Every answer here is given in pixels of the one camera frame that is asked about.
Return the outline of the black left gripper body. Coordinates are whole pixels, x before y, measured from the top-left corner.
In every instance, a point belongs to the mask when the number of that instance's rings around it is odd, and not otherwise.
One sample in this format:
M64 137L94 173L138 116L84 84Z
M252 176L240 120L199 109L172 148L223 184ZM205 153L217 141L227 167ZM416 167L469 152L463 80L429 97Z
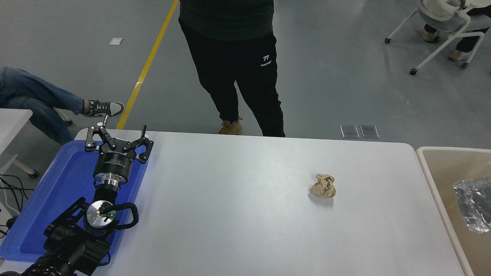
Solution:
M99 147L99 156L93 172L93 178L102 181L104 177L116 175L118 181L128 181L135 151L112 150L106 146Z

